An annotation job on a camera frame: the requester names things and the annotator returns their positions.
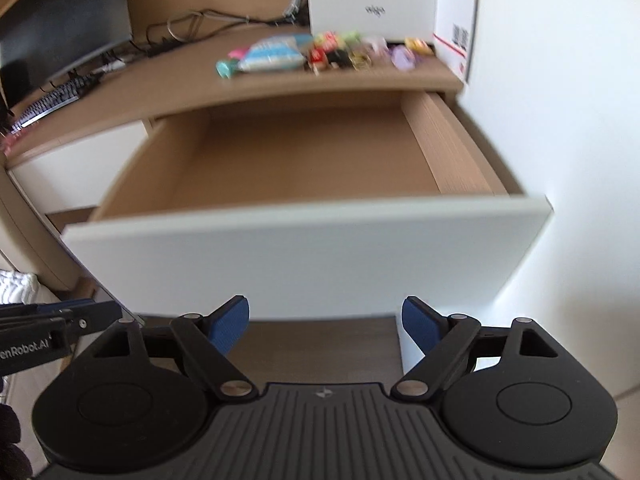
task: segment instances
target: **qr code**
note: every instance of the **qr code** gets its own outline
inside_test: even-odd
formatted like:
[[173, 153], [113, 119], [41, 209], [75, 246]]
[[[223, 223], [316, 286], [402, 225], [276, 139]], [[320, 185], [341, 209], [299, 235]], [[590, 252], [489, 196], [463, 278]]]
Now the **qr code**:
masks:
[[469, 44], [469, 31], [459, 25], [453, 26], [453, 44], [466, 51]]

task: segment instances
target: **gloved hand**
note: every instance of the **gloved hand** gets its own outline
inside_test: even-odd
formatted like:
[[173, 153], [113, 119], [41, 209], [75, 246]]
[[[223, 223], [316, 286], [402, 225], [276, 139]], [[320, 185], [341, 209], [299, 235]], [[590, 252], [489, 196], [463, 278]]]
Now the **gloved hand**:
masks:
[[33, 475], [29, 459], [16, 446], [18, 442], [18, 416], [13, 408], [0, 404], [0, 480], [27, 480]]

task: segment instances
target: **open drawer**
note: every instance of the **open drawer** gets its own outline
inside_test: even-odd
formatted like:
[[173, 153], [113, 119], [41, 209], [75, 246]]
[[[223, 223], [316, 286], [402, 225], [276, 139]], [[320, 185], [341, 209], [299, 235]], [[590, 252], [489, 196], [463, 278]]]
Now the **open drawer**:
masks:
[[163, 118], [63, 240], [127, 308], [259, 318], [491, 300], [542, 228], [436, 94], [352, 92]]

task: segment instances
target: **white drawer front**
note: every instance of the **white drawer front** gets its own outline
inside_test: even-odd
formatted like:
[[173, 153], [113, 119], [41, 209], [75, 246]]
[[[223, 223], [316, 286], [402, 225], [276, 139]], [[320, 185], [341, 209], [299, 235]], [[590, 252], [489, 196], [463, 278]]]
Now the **white drawer front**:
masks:
[[12, 176], [39, 213], [96, 206], [145, 139], [141, 121], [126, 124], [25, 162]]
[[63, 240], [128, 309], [255, 319], [394, 314], [491, 300], [535, 240], [546, 199], [477, 197], [254, 207], [78, 224]]

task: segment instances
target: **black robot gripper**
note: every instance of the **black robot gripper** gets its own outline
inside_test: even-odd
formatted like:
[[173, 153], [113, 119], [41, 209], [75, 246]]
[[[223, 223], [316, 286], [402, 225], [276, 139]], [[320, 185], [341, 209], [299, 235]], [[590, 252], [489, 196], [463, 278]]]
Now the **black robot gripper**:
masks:
[[408, 297], [402, 324], [425, 357], [387, 395], [375, 383], [260, 393], [225, 358], [248, 318], [236, 296], [167, 327], [114, 323], [36, 402], [51, 462], [38, 478], [613, 478], [599, 463], [614, 401], [531, 319], [482, 327]]

